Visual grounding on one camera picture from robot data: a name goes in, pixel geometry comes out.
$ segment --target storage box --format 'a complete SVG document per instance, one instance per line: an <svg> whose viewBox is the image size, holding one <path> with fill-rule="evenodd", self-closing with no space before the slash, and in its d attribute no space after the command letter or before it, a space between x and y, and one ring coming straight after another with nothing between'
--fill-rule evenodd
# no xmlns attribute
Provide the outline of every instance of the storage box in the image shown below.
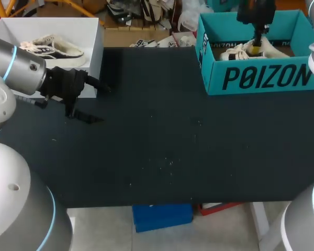
<svg viewBox="0 0 314 251"><path fill-rule="evenodd" d="M211 7L214 12L228 12L239 3L240 0L207 0L207 5Z"/></svg>
<svg viewBox="0 0 314 251"><path fill-rule="evenodd" d="M303 12L276 11L266 35L274 45L289 46L294 57L217 61L215 48L234 47L254 36L253 26L236 17L237 13L212 13L199 18L195 49L209 95L314 89L314 75L308 67L314 31Z"/></svg>
<svg viewBox="0 0 314 251"><path fill-rule="evenodd" d="M103 29L98 18L2 18L0 20L0 39L20 46L23 41L32 41L40 37L55 34L81 48L86 56L86 63L77 70L84 70L89 75L99 78L103 57ZM42 97L39 92L32 96L14 92L25 97ZM95 98L94 87L85 84L81 98Z"/></svg>
<svg viewBox="0 0 314 251"><path fill-rule="evenodd" d="M193 219L190 204L133 206L132 214L137 233L182 225L192 222Z"/></svg>

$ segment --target black mount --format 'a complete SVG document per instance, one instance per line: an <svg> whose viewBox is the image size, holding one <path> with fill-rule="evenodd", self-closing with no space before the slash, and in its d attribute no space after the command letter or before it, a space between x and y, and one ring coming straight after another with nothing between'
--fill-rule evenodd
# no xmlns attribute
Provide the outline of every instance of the black mount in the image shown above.
<svg viewBox="0 0 314 251"><path fill-rule="evenodd" d="M89 115L81 112L75 108L78 96L84 89L85 83L93 86L101 93L109 93L110 88L102 84L98 79L91 77L85 71L77 71L71 69L66 71L60 67L47 69L47 74L44 79L43 85L40 88L42 96L46 99L38 105L41 108L47 106L48 99L56 96L62 99L65 104L65 116L72 119L78 119L86 123L95 123L103 121L102 118Z"/></svg>

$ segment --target cardboard box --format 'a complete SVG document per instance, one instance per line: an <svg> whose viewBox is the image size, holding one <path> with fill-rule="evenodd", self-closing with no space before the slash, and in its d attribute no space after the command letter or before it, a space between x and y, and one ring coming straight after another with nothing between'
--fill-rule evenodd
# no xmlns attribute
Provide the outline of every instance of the cardboard box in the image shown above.
<svg viewBox="0 0 314 251"><path fill-rule="evenodd" d="M169 37L169 31L154 30L154 31L121 31L121 30L105 30L105 47L130 47L139 39L146 41L160 41Z"/></svg>
<svg viewBox="0 0 314 251"><path fill-rule="evenodd" d="M303 12L277 11L266 35L274 44L289 45L295 57L217 61L211 43L234 47L253 38L253 26L238 22L236 16L212 13L199 18L196 54L209 95L314 89L314 75L308 67L314 31Z"/></svg>
<svg viewBox="0 0 314 251"><path fill-rule="evenodd" d="M72 0L72 2L83 7L82 0ZM80 11L62 2L45 3L42 7L37 8L37 17L81 17L82 15Z"/></svg>
<svg viewBox="0 0 314 251"><path fill-rule="evenodd" d="M91 14L102 11L107 5L106 0L83 0L83 7Z"/></svg>
<svg viewBox="0 0 314 251"><path fill-rule="evenodd" d="M86 63L77 70L84 70L92 77L99 78L103 57L103 29L98 18L2 18L0 20L0 39L16 46L23 41L32 41L40 37L55 34L81 48L86 57ZM18 92L15 94L39 98L39 92L27 96ZM95 98L96 90L85 84L81 98Z"/></svg>

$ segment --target white plastic bag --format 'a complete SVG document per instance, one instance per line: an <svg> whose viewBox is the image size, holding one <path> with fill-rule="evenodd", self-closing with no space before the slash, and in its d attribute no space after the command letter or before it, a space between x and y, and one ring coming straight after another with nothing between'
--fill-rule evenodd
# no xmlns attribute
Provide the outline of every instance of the white plastic bag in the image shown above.
<svg viewBox="0 0 314 251"><path fill-rule="evenodd" d="M182 14L178 21L178 31L181 25L190 31L198 29L200 13L213 13L214 10L205 4L205 0L183 0Z"/></svg>

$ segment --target white shoe box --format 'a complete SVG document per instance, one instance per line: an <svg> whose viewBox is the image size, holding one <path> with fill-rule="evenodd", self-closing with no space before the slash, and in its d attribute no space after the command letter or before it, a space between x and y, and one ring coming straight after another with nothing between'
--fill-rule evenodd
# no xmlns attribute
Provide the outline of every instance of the white shoe box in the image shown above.
<svg viewBox="0 0 314 251"><path fill-rule="evenodd" d="M104 30L98 18L28 17L0 19L0 39L16 46L23 41L32 41L46 35L59 35L67 42L78 46L85 53L86 63L76 70L84 70L99 79L104 50ZM80 98L95 98L97 90L85 84ZM28 96L14 91L14 94L29 98L43 98L39 92Z"/></svg>

